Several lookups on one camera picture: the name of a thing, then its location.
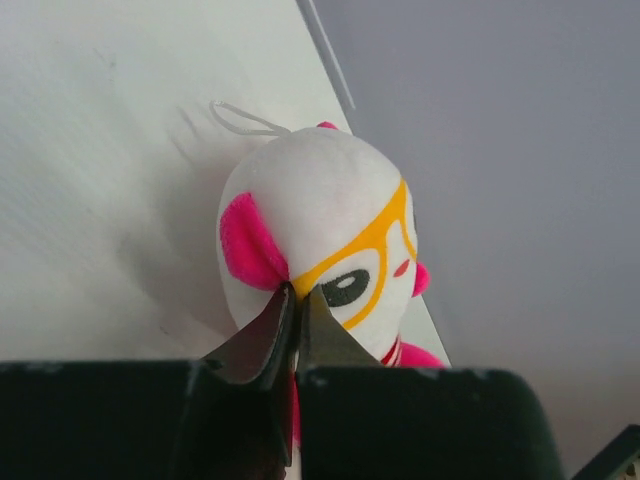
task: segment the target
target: toy head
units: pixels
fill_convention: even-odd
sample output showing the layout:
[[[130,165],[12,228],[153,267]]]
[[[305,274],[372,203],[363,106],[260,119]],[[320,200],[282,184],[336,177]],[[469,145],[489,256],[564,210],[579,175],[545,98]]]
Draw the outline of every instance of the toy head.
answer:
[[[234,169],[217,243],[239,327],[282,282],[290,281],[299,299],[322,285],[334,317],[385,363],[397,355],[409,299],[428,281],[416,260],[411,193],[397,168],[331,127],[284,135]]]

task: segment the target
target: black eye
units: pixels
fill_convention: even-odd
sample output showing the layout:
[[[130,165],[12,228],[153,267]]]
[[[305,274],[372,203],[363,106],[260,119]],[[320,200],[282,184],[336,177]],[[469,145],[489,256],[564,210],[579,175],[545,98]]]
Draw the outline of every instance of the black eye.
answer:
[[[342,307],[355,302],[369,285],[369,272],[353,270],[322,284],[322,293],[329,307]]]

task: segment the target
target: plush toy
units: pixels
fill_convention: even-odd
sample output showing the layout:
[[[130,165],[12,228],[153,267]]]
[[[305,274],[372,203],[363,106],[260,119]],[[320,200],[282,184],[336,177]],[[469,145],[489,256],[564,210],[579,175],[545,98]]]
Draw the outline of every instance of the plush toy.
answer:
[[[216,106],[270,130],[233,127]],[[417,260],[411,192],[398,169],[328,122],[289,132],[220,102],[211,112],[236,133],[278,136],[235,167],[220,203],[220,272],[238,327],[257,317],[283,282],[299,300],[321,285],[336,320],[382,364],[442,366],[400,340],[407,304],[427,288],[429,274]]]

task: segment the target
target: white surface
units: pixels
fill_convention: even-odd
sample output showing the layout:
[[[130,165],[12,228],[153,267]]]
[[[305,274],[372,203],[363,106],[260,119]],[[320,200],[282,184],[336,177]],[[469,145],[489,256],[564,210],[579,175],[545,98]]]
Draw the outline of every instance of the white surface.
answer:
[[[0,359],[198,356],[235,331],[217,202],[264,140],[212,99],[347,129],[293,1],[0,4]]]

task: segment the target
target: gray background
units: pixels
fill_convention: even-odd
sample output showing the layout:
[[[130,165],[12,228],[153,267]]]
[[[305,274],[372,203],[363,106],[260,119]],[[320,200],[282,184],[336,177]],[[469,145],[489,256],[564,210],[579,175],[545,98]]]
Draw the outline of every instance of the gray background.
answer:
[[[452,363],[524,375],[575,472],[640,422],[640,3],[300,4],[413,190]]]

